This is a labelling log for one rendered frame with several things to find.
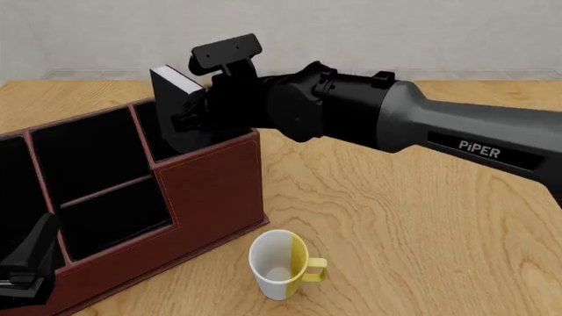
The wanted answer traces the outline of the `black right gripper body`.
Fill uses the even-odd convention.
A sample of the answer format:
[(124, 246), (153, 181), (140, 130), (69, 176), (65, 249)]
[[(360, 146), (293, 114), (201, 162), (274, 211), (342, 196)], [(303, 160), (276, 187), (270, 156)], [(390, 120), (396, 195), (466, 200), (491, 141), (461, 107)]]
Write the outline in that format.
[(269, 128), (268, 81), (268, 76), (214, 75), (205, 96), (205, 128), (217, 131)]

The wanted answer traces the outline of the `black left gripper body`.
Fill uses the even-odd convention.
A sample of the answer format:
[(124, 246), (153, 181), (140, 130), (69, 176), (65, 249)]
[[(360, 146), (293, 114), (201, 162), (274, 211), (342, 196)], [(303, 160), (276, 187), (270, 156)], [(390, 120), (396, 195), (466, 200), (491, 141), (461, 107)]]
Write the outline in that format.
[(45, 305), (54, 290), (55, 268), (51, 262), (32, 270), (0, 265), (0, 307)]

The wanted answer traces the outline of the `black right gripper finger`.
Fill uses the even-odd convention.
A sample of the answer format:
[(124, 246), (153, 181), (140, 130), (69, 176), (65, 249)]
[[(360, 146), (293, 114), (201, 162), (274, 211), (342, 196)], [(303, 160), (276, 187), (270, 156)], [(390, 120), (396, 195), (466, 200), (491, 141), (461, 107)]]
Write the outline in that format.
[(188, 132), (206, 127), (205, 114), (195, 111), (186, 111), (170, 117), (174, 131)]

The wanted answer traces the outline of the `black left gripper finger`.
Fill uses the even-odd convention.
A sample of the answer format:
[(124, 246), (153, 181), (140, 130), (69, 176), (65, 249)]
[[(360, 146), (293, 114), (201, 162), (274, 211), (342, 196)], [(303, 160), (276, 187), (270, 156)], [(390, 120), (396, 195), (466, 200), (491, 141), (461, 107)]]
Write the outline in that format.
[(54, 281), (53, 253), (59, 231), (56, 215), (45, 213), (23, 241), (0, 261), (3, 281)]

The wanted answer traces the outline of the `black book with white pages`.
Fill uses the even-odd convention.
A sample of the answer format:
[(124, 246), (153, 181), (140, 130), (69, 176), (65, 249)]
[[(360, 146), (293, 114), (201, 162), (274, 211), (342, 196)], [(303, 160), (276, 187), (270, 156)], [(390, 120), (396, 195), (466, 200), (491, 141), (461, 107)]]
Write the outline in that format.
[(188, 76), (169, 65), (150, 69), (156, 113), (160, 124), (162, 139), (179, 154), (186, 154), (205, 147), (209, 137), (200, 126), (180, 120), (182, 115), (194, 105), (205, 89)]

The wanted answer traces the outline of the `red-brown desk caddy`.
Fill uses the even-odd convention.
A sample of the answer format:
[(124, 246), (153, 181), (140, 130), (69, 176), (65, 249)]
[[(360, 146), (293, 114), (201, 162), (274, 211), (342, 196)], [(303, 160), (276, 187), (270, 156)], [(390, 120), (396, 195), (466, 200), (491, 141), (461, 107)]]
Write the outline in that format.
[(46, 213), (60, 223), (55, 279), (0, 316), (69, 316), (268, 223), (257, 131), (173, 149), (161, 124), (144, 99), (0, 133), (0, 259)]

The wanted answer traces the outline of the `flat black plate on stalk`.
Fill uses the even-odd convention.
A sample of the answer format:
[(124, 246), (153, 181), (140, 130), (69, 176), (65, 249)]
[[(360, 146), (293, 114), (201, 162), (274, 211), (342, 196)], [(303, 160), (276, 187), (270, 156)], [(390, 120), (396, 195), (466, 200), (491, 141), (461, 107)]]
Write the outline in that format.
[(194, 75), (221, 71), (224, 75), (257, 78), (252, 58), (263, 51), (254, 33), (194, 47), (188, 68)]

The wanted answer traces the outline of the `white and yellow mug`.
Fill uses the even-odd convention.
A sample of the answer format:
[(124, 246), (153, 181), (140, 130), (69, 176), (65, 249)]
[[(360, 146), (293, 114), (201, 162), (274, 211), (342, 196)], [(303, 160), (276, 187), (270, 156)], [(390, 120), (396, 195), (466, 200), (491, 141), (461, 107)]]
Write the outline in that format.
[(258, 236), (249, 249), (249, 267), (266, 297), (285, 300), (302, 283), (318, 283), (328, 275), (328, 262), (311, 257), (305, 242), (282, 229)]

